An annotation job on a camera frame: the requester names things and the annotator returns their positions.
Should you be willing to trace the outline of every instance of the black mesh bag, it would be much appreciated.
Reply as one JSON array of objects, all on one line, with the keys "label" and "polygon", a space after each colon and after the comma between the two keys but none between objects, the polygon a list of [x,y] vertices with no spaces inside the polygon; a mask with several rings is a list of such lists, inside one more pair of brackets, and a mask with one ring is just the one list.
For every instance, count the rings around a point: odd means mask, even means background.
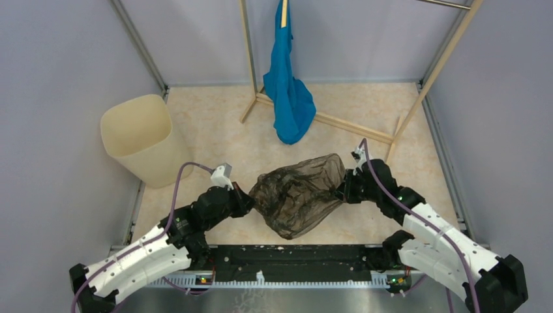
[{"label": "black mesh bag", "polygon": [[321,156],[259,176],[250,196],[270,228],[282,238],[294,239],[343,203],[333,192],[345,173],[337,154]]}]

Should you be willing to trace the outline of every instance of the plastic bin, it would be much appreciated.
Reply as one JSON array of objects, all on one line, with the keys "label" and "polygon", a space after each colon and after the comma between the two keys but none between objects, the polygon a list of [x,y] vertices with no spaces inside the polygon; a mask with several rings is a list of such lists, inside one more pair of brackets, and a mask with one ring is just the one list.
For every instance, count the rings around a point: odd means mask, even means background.
[{"label": "plastic bin", "polygon": [[[145,95],[112,107],[100,120],[108,155],[153,188],[174,183],[191,161],[183,135],[158,95]],[[190,175],[192,167],[183,172]]]}]

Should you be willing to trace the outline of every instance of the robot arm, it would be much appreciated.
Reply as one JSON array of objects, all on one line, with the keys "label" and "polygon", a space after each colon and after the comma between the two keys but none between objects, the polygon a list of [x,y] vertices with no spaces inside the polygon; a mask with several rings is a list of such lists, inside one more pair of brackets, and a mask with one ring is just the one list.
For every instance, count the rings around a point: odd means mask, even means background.
[{"label": "robot arm", "polygon": [[397,221],[400,230],[383,242],[389,262],[416,268],[456,293],[473,312],[473,299],[460,257],[444,235],[461,250],[475,281],[481,312],[514,312],[528,299],[524,268],[509,255],[501,258],[483,248],[445,221],[425,199],[409,187],[398,186],[388,165],[371,160],[376,176],[384,187],[412,212],[437,226],[436,231],[399,207],[377,185],[366,163],[365,151],[357,148],[354,170],[347,170],[336,196],[348,203],[373,201],[387,217]]},{"label": "robot arm", "polygon": [[[164,228],[169,217],[117,254],[88,266],[75,265],[69,271],[74,293],[100,271],[78,297],[81,312],[109,313],[147,284],[191,265],[202,266],[209,254],[204,233],[225,218],[245,216],[254,205],[237,183],[230,182],[229,174],[229,165],[219,166],[211,176],[218,186],[209,188],[190,205],[176,209],[167,233]],[[101,270],[108,263],[113,265]]]}]

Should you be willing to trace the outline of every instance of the blue towel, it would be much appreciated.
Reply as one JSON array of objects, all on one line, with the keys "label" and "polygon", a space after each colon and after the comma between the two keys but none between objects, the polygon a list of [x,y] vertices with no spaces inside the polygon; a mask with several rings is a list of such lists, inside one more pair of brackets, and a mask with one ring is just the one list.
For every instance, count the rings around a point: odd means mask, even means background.
[{"label": "blue towel", "polygon": [[298,142],[307,132],[315,118],[313,96],[301,80],[292,76],[290,52],[292,50],[292,32],[290,23],[290,4],[288,3],[287,23],[280,28],[282,0],[275,17],[275,45],[271,52],[271,69],[263,75],[267,96],[275,104],[274,128],[278,138],[288,145]]}]

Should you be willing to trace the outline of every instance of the beige floor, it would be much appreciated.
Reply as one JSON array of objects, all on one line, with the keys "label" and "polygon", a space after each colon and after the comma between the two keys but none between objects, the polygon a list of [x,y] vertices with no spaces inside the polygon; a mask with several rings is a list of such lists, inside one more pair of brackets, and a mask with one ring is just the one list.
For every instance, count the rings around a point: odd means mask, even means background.
[{"label": "beige floor", "polygon": [[[317,109],[392,134],[399,113],[404,116],[417,96],[414,83],[308,85]],[[249,87],[171,88],[168,107],[194,153],[194,160],[210,167],[227,162],[231,179],[250,190],[259,174],[328,153],[338,153],[346,168],[355,162],[350,152],[362,137],[313,122],[304,138],[284,145],[273,128],[273,109],[257,104],[245,124],[238,121],[250,101]],[[373,157],[384,158],[388,145],[369,140]],[[436,149],[419,110],[389,162],[398,184],[423,195],[450,223],[456,216],[445,185]],[[181,181],[177,207],[194,201],[209,188],[206,172],[195,168]],[[173,185],[146,188],[134,237],[145,234],[169,211]],[[243,218],[228,218],[206,233],[209,244],[364,244],[380,243],[399,229],[373,203],[339,207],[306,235],[287,241],[279,237],[255,210]]]}]

